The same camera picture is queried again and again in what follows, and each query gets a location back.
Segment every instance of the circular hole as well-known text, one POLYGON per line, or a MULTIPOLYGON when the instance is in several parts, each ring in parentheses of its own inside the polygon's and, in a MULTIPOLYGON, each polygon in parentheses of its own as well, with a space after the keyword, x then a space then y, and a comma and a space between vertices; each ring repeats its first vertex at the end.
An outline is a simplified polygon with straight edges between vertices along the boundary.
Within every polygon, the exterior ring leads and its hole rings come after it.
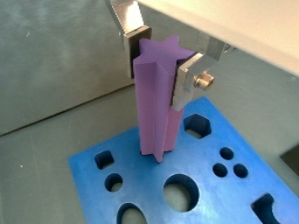
POLYGON ((198 202, 198 187, 188 176, 174 174, 164 182, 162 196, 173 210, 188 212, 198 202))
POLYGON ((214 175, 220 178, 224 178, 228 175, 228 169, 224 164, 214 164, 212 166, 212 171, 214 175))
POLYGON ((106 176, 105 188, 109 192, 116 192, 122 185, 122 179, 118 174, 112 173, 106 176))
POLYGON ((220 149, 218 154, 226 160, 230 160, 233 158, 233 151, 226 147, 220 149))
POLYGON ((117 210, 116 224, 145 224, 145 217, 136 205, 125 203, 117 210))
POLYGON ((242 179, 248 175, 248 168, 242 164, 236 164, 233 166, 233 172, 242 179))

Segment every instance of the blue plastic board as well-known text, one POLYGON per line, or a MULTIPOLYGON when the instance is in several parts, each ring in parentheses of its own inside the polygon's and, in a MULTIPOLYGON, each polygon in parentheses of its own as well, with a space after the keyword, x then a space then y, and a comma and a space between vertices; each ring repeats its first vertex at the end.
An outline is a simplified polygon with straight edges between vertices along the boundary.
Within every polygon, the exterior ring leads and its hole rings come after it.
POLYGON ((116 224, 129 205, 148 224, 299 223, 299 199, 206 98, 186 105, 174 149, 160 164, 140 155, 133 128, 73 155, 69 168, 88 224, 116 224), (121 188, 110 192, 117 181, 121 188), (189 191, 188 212, 164 200, 170 183, 189 191))

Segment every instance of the gray surface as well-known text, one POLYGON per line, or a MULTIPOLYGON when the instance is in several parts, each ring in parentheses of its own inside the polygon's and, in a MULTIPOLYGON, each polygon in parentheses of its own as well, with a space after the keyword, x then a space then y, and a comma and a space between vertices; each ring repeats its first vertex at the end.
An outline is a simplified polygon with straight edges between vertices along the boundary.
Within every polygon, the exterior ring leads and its hole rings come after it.
MULTIPOLYGON (((104 1, 0 0, 0 135, 130 83, 104 1)), ((153 39, 201 49, 186 25, 141 7, 153 39)))
MULTIPOLYGON (((299 195, 299 178, 278 158, 299 142, 297 79, 240 51, 209 72, 206 96, 299 195)), ((128 87, 0 137, 2 223, 84 223, 66 158, 134 126, 128 87)))

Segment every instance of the purple star-shaped prism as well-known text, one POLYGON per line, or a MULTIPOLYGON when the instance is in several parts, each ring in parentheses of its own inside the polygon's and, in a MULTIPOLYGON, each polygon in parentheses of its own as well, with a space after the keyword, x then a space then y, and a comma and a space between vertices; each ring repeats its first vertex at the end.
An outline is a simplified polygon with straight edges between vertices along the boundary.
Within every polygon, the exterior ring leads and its hole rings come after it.
POLYGON ((170 108, 176 64, 193 52, 178 47, 177 36, 162 42, 141 39, 138 46, 133 67, 141 154, 153 154, 160 163, 173 149, 182 116, 182 109, 170 108))

